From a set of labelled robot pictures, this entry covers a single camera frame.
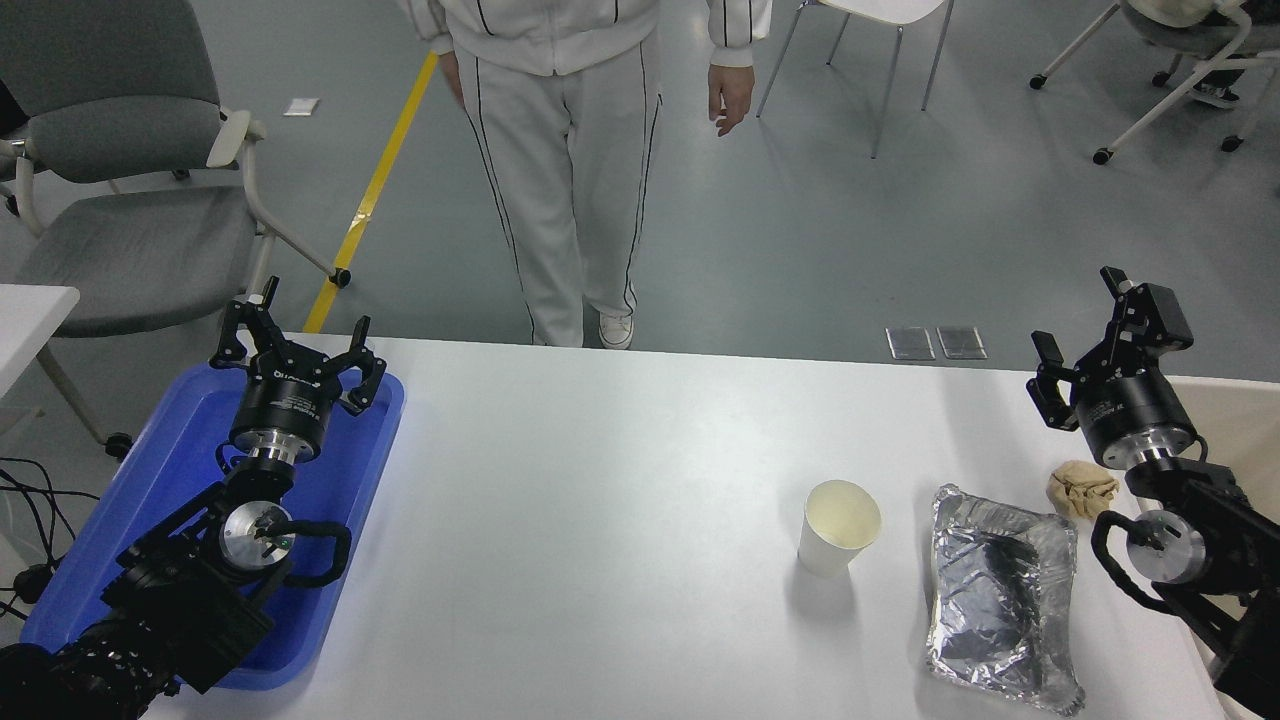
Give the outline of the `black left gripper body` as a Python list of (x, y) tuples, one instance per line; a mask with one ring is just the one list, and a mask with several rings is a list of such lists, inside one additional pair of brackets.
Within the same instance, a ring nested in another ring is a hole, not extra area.
[(321, 377), (315, 366), (289, 364), (273, 354), (260, 354), (248, 364), (248, 384), (230, 429), (230, 441), (250, 447), (250, 436), (278, 430), (320, 447), (332, 409), (342, 393), (337, 377)]

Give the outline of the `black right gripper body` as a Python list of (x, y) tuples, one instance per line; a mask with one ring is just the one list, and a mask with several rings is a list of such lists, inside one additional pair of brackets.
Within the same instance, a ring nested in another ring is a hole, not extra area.
[(1071, 409), (1094, 456), (1132, 456), (1142, 445), (1179, 455), (1197, 437), (1158, 369), (1080, 383), (1071, 391)]

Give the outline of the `person's left hand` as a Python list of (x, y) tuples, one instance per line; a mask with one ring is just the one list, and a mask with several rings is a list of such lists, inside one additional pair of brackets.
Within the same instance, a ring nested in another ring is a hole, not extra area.
[(724, 137), (742, 123), (751, 108), (755, 86), (754, 67), (708, 67), (708, 119), (716, 135)]

